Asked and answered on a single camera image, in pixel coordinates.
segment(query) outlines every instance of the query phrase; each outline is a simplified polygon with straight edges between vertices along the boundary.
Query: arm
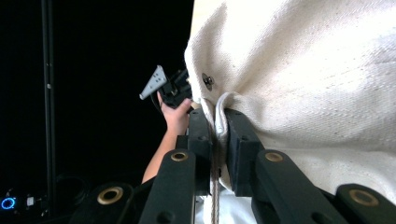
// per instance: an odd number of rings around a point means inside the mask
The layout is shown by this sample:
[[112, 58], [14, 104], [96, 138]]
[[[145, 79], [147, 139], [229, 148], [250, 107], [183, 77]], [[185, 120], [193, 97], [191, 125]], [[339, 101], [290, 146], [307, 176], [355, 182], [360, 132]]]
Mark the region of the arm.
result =
[[157, 96], [161, 105], [161, 111], [166, 120], [166, 132], [163, 135], [160, 146], [146, 168], [142, 183], [150, 180], [158, 173], [163, 156], [170, 150], [175, 149], [177, 136], [184, 135], [189, 126], [189, 115], [187, 111], [191, 107], [190, 99], [185, 99], [178, 108], [173, 109], [166, 104], [162, 104], [163, 100], [158, 92]]

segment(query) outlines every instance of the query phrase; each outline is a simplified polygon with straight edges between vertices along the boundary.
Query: black plastic part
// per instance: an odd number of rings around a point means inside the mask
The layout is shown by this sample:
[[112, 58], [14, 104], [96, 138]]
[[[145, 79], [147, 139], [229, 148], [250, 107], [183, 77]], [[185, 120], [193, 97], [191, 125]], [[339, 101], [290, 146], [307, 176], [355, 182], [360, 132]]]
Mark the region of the black plastic part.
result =
[[195, 155], [192, 152], [175, 149], [166, 153], [139, 224], [194, 223], [194, 177]]
[[373, 189], [358, 184], [338, 187], [334, 204], [350, 223], [396, 223], [396, 207]]
[[173, 74], [168, 78], [168, 82], [158, 89], [165, 104], [176, 108], [184, 99], [192, 98], [191, 85], [188, 82], [188, 78], [189, 73], [185, 69]]
[[188, 149], [196, 156], [197, 195], [208, 195], [210, 188], [210, 164], [212, 161], [212, 141], [209, 126], [202, 108], [190, 112]]
[[286, 154], [259, 152], [256, 174], [281, 223], [347, 223]]
[[[101, 204], [98, 197], [107, 189], [120, 188], [122, 194], [114, 203]], [[104, 194], [105, 199], [115, 199], [115, 191], [110, 190]], [[78, 210], [70, 218], [70, 224], [87, 223], [87, 224], [124, 224], [132, 223], [134, 211], [131, 208], [131, 202], [134, 197], [133, 188], [125, 183], [110, 182], [97, 187], [86, 200], [81, 204]]]
[[237, 197], [251, 197], [251, 171], [257, 153], [264, 147], [244, 114], [231, 109], [224, 112], [229, 129], [227, 168], [233, 192]]

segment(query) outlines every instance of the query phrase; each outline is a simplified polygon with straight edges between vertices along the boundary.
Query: fingers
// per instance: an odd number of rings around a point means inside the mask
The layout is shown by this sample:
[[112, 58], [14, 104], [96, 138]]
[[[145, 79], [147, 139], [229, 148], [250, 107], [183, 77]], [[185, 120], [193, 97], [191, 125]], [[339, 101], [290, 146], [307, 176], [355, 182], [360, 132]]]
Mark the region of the fingers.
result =
[[160, 95], [160, 92], [159, 91], [157, 91], [157, 98], [158, 98], [158, 102], [162, 102], [163, 101], [163, 98], [161, 97], [161, 95]]
[[185, 114], [187, 113], [187, 111], [189, 111], [190, 107], [191, 107], [191, 99], [184, 99], [184, 101], [177, 107], [176, 111], [177, 113], [180, 114]]

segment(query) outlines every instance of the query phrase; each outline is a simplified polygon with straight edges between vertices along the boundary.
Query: metal grommet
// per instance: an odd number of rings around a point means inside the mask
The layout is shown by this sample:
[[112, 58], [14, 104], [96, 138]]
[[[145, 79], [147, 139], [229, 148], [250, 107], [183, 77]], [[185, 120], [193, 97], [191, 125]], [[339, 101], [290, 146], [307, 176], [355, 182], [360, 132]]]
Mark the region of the metal grommet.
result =
[[205, 83], [207, 89], [212, 91], [212, 86], [215, 84], [215, 80], [213, 77], [207, 76], [205, 73], [202, 73], [202, 81]]
[[172, 156], [171, 156], [173, 161], [184, 161], [188, 157], [189, 156], [184, 152], [176, 152], [176, 153], [172, 154]]
[[122, 197], [122, 194], [123, 189], [120, 187], [108, 188], [100, 192], [97, 201], [103, 205], [112, 204], [118, 201]]
[[356, 203], [365, 205], [365, 206], [378, 206], [379, 201], [378, 199], [371, 193], [362, 190], [362, 189], [352, 189], [349, 191], [349, 196], [352, 198], [353, 201]]
[[265, 153], [265, 158], [268, 161], [283, 161], [283, 157], [279, 153], [275, 152]]

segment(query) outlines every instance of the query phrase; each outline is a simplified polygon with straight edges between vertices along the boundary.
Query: round hole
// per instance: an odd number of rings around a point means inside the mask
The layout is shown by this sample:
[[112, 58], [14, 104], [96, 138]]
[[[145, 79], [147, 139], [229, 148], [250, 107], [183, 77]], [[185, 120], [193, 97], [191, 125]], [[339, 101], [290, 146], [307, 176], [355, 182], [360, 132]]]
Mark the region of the round hole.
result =
[[283, 161], [283, 157], [280, 154], [275, 153], [275, 152], [265, 153], [265, 158], [268, 161]]
[[174, 219], [174, 216], [172, 213], [164, 211], [158, 214], [157, 216], [157, 222], [158, 223], [171, 223]]
[[361, 190], [361, 189], [352, 189], [349, 191], [349, 196], [356, 203], [362, 204], [364, 206], [377, 206], [379, 205], [378, 199], [373, 196], [373, 194]]
[[171, 156], [173, 161], [184, 161], [188, 157], [189, 156], [184, 152], [176, 152], [176, 153], [172, 154], [172, 156]]
[[108, 188], [100, 192], [97, 201], [103, 205], [112, 204], [118, 201], [122, 197], [122, 194], [123, 190], [120, 187]]
[[117, 196], [116, 191], [109, 191], [103, 196], [103, 198], [106, 200], [111, 200], [111, 199], [114, 199], [116, 196]]

